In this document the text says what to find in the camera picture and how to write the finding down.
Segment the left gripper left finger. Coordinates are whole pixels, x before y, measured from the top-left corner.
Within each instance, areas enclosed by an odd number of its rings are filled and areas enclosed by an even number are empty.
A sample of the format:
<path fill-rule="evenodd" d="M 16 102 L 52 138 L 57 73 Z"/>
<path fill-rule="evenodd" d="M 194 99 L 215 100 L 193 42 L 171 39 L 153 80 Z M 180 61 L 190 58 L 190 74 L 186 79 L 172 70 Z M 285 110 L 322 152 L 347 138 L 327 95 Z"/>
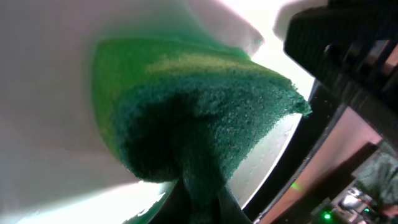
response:
<path fill-rule="evenodd" d="M 149 224 L 188 224 L 189 217 L 190 197 L 179 180 Z"/>

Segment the green scrubbing sponge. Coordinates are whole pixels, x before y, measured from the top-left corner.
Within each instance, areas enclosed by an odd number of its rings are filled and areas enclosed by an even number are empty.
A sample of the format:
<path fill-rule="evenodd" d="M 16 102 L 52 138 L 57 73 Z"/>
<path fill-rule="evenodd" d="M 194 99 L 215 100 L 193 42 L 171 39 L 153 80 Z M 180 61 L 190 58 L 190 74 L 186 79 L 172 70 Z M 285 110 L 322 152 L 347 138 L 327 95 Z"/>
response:
<path fill-rule="evenodd" d="M 109 150 L 137 178 L 182 181 L 195 218 L 284 117 L 311 107 L 286 77 L 232 51 L 110 39 L 95 48 L 93 111 Z"/>

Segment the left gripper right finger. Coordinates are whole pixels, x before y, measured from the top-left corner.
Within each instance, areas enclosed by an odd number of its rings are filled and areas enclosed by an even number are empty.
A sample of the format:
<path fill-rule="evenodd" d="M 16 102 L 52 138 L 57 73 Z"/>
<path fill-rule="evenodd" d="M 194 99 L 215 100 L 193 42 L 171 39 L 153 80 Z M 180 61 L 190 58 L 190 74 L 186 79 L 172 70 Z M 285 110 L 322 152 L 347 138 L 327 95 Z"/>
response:
<path fill-rule="evenodd" d="M 244 214 L 233 194 L 227 187 L 223 187 L 218 193 L 221 224 L 252 224 L 252 221 Z"/>

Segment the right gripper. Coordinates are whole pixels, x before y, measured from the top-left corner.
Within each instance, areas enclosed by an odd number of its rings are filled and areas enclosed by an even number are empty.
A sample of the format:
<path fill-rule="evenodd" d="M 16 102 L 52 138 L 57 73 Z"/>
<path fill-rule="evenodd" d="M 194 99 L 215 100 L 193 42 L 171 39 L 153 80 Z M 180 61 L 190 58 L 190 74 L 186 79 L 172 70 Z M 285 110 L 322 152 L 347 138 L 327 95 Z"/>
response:
<path fill-rule="evenodd" d="M 343 73 L 397 108 L 397 1 L 330 1 L 292 16 L 285 53 L 323 83 Z"/>

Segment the white plate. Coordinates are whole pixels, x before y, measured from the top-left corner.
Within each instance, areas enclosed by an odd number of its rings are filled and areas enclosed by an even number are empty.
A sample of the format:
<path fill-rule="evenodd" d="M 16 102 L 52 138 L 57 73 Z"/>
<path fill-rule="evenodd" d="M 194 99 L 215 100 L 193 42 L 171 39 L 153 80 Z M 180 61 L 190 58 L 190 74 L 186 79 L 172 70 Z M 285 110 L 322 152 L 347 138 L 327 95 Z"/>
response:
<path fill-rule="evenodd" d="M 90 65 L 101 39 L 184 35 L 237 47 L 292 80 L 314 79 L 273 26 L 286 1 L 2 1 L 1 222 L 147 223 L 171 184 L 135 178 L 103 144 Z"/>

